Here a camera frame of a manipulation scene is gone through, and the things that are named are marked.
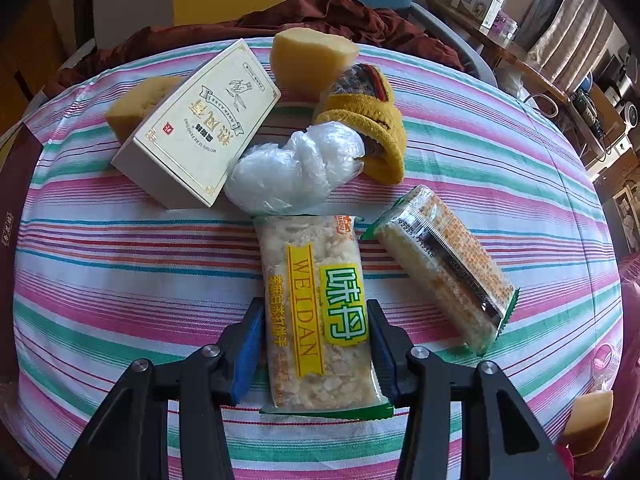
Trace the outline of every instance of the screw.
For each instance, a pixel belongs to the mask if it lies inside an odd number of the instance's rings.
[[[498,371],[498,365],[493,361],[482,361],[480,363],[480,369],[488,375],[493,375]]]
[[[411,355],[417,359],[426,359],[429,357],[429,349],[426,346],[416,345],[411,348]]]
[[[201,352],[204,357],[215,357],[220,353],[220,348],[218,345],[206,345],[202,347]]]
[[[134,372],[144,372],[149,368],[149,361],[146,359],[136,359],[131,363],[131,368],[133,368]]]

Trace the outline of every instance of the green label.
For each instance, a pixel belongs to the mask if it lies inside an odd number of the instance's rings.
[[[320,282],[324,338],[340,346],[366,341],[367,305],[358,266],[321,266]]]

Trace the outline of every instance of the white plastic bag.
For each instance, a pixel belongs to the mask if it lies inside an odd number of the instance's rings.
[[[250,148],[231,171],[225,194],[251,215],[291,215],[324,202],[338,186],[362,172],[360,135],[330,122],[295,132],[283,147]]]

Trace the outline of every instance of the curtain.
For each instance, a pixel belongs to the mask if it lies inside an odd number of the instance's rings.
[[[563,0],[529,55],[546,77],[570,94],[604,53],[613,25],[598,0]]]
[[[535,0],[516,32],[515,43],[526,52],[531,50],[553,23],[561,4],[562,0]]]

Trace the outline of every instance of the brown cloth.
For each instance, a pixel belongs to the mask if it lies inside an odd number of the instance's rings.
[[[47,82],[44,93],[53,98],[103,70],[174,48],[209,41],[263,38],[291,27],[337,34],[356,43],[411,54],[463,72],[455,50],[428,37],[391,9],[371,9],[358,0],[286,0],[231,22],[143,28],[113,50],[98,50],[74,68],[62,69]]]
[[[0,383],[18,377],[14,339],[14,261],[22,208],[42,144],[22,124],[0,170]]]

